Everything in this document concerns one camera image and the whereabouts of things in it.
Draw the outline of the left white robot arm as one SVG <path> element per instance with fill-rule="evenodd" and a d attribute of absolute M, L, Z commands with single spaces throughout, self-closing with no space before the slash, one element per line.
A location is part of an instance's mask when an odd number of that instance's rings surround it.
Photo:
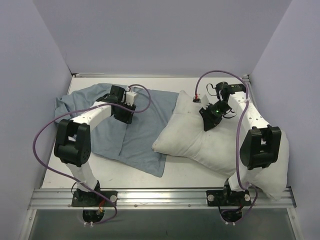
<path fill-rule="evenodd" d="M 130 124 L 133 118 L 137 93 L 120 86 L 111 86 L 110 92 L 99 97 L 90 110 L 58 123 L 54 155 L 77 179 L 77 193 L 90 206 L 101 201 L 100 183 L 89 164 L 91 132 L 109 117 Z"/>

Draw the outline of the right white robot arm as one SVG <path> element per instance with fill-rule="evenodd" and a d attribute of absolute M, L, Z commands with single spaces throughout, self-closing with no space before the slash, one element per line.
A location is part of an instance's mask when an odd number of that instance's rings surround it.
<path fill-rule="evenodd" d="M 209 102 L 206 95 L 195 94 L 194 102 L 201 104 L 199 113 L 203 128 L 217 127 L 228 111 L 239 118 L 236 129 L 235 173 L 227 180 L 222 200 L 232 205 L 250 186 L 248 175 L 257 174 L 278 160 L 282 132 L 271 126 L 259 113 L 249 97 L 247 85 L 220 82 L 215 86 L 218 101 Z"/>

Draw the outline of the blue-grey pillowcase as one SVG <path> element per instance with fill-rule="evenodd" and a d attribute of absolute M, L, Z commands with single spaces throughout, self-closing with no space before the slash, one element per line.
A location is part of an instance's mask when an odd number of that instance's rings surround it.
<path fill-rule="evenodd" d="M 167 126 L 176 107 L 178 93 L 145 91 L 134 87 L 137 110 L 132 122 L 125 124 L 109 117 L 91 132 L 91 151 L 103 158 L 122 162 L 156 177 L 162 177 L 166 156 L 154 152 L 152 145 Z"/>

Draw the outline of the white pillow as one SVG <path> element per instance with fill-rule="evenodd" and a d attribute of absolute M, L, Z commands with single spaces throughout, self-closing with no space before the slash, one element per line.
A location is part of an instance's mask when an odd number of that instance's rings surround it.
<path fill-rule="evenodd" d="M 204 131 L 199 113 L 201 105 L 191 96 L 180 91 L 167 126 L 152 145 L 157 153 L 194 160 L 220 175 L 231 177 L 236 171 L 236 131 L 239 119 L 224 119 Z M 260 188 L 269 198 L 279 200 L 287 187 L 289 165 L 289 140 L 281 133 L 277 162 L 250 173 L 247 181 Z"/>

